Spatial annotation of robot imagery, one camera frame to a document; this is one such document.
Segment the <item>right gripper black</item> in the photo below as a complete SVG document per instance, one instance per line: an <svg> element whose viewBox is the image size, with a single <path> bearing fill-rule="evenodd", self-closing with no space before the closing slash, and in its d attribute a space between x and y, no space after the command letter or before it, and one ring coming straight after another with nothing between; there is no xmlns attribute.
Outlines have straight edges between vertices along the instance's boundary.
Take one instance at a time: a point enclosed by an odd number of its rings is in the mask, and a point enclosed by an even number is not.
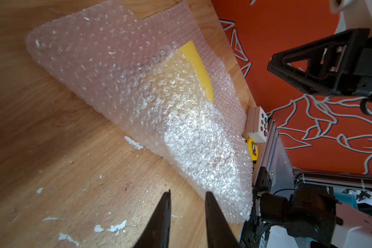
<svg viewBox="0 0 372 248"><path fill-rule="evenodd" d="M274 54L268 71L308 95L351 96L372 102L372 37L370 29L347 30Z"/></svg>

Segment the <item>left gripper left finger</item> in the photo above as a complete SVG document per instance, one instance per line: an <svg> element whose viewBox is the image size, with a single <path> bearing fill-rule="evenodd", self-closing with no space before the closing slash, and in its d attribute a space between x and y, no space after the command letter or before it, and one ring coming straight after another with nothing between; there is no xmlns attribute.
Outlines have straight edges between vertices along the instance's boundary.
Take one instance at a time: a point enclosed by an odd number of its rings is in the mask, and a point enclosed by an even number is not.
<svg viewBox="0 0 372 248"><path fill-rule="evenodd" d="M171 220L171 192L164 192L134 248L168 248Z"/></svg>

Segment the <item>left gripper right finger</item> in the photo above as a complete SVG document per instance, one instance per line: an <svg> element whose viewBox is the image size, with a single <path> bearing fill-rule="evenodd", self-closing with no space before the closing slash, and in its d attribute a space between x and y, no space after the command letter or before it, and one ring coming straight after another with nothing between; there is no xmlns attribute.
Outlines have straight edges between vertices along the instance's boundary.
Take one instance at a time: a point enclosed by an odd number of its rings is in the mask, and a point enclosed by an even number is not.
<svg viewBox="0 0 372 248"><path fill-rule="evenodd" d="M219 204L210 191L205 196L207 243L209 248L239 248Z"/></svg>

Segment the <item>yellow plastic wine glass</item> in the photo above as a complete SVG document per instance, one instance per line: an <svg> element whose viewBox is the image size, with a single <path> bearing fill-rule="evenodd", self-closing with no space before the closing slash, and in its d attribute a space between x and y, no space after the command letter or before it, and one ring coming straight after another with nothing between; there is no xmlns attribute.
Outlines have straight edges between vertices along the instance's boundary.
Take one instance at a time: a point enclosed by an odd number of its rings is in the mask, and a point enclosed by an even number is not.
<svg viewBox="0 0 372 248"><path fill-rule="evenodd" d="M187 42L180 48L181 53L185 56L185 59L192 65L196 76L200 82L203 89L204 97L214 104L215 97L213 92L212 82L209 73L201 59L197 48L195 47L193 41Z"/></svg>

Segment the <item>clear bubble wrap sheet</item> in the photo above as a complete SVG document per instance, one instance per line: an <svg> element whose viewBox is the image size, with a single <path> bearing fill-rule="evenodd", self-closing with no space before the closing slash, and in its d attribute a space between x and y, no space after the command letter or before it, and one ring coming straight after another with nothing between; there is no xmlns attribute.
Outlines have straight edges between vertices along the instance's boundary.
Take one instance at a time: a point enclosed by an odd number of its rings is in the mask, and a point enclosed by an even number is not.
<svg viewBox="0 0 372 248"><path fill-rule="evenodd" d="M214 104L180 51L189 41L209 73ZM247 117L186 2L141 20L107 1L35 28L25 42L35 62L165 159L200 196L211 191L228 222L250 218Z"/></svg>

